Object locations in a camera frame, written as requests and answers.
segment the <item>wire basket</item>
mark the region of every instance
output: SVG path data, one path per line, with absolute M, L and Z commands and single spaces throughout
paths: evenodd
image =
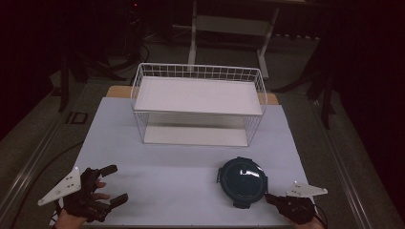
M 267 104 L 259 69 L 208 65 L 142 63 L 134 79 L 131 98 L 144 143 L 248 146 Z M 151 108 L 149 105 L 154 102 L 159 105 Z M 244 106 L 252 107 L 254 112 L 245 113 Z M 160 125 L 156 135 L 161 138 L 150 140 L 148 133 L 155 130 L 156 125 Z M 178 138 L 185 139 L 165 139 L 172 138 L 176 130 Z M 229 142 L 236 132 L 239 139 Z M 215 139 L 194 140 L 191 135 Z

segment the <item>dark floor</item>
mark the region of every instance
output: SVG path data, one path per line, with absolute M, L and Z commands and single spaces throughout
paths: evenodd
M 145 42 L 149 51 L 148 62 L 187 62 L 187 45 L 182 42 L 169 45 L 160 42 L 158 37 L 150 38 L 156 40 Z M 298 78 L 316 44 L 317 41 L 308 39 L 273 38 L 266 53 L 270 74 L 266 89 L 270 92 Z M 254 49 L 226 46 L 218 49 L 209 45 L 198 47 L 197 64 L 258 67 Z M 131 78 L 135 70 L 119 75 Z M 53 78 L 57 82 L 57 73 Z M 38 207 L 36 202 L 71 171 L 80 146 L 53 162 L 38 180 L 27 179 L 18 189 L 13 185 L 14 179 L 37 175 L 58 154 L 83 141 L 100 99 L 111 85 L 122 84 L 100 77 L 91 77 L 87 84 L 71 81 L 71 102 L 64 113 L 57 112 L 59 98 L 47 96 L 0 143 L 0 180 L 4 185 L 0 189 L 0 197 L 4 197 L 1 221 L 5 222 L 2 228 L 10 227 L 14 218 L 14 228 L 45 228 L 49 225 L 52 205 Z M 340 104 L 339 94 L 332 95 L 335 114 L 330 115 L 330 130 L 327 131 L 320 122 L 317 101 L 309 101 L 305 96 L 307 87 L 303 85 L 285 94 L 277 94 L 277 97 L 285 110 L 309 183 L 327 187 L 330 191 L 327 195 L 315 197 L 328 216 L 329 228 L 405 228 Z M 88 114 L 86 123 L 66 122 L 70 112 Z M 37 162 L 37 165 L 30 167 L 29 161 Z M 28 190 L 27 198 L 23 199 L 22 193 Z M 3 212 L 16 213 L 21 201 L 23 205 L 18 216 Z

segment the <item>container lid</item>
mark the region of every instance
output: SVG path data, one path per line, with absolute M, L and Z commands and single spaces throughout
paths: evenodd
M 249 208 L 267 192 L 265 172 L 252 159 L 237 157 L 220 168 L 217 182 L 237 208 Z

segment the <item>hand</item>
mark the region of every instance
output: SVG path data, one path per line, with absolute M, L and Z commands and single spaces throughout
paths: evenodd
M 307 222 L 305 224 L 297 224 L 289 219 L 287 221 L 295 228 L 295 229 L 326 229 L 324 225 L 317 219 L 317 218 L 312 218 L 310 222 Z
M 105 182 L 101 182 L 100 179 L 96 181 L 97 188 L 103 188 L 107 185 Z M 109 199 L 110 195 L 101 194 L 101 193 L 93 193 L 93 199 Z M 62 209 L 60 215 L 54 224 L 57 229 L 79 229 L 83 225 L 83 223 L 87 220 L 87 218 L 83 217 L 75 217 L 69 215 L 65 209 Z

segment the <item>white tabletop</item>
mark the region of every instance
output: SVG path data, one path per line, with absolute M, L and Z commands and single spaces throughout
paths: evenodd
M 281 106 L 266 113 L 249 147 L 143 144 L 129 98 L 103 98 L 75 166 L 118 171 L 103 181 L 112 198 L 127 193 L 128 202 L 99 226 L 268 227 L 286 225 L 264 199 L 237 209 L 216 183 L 218 169 L 230 159 L 253 159 L 268 177 L 268 191 L 284 196 L 292 182 L 307 183 Z

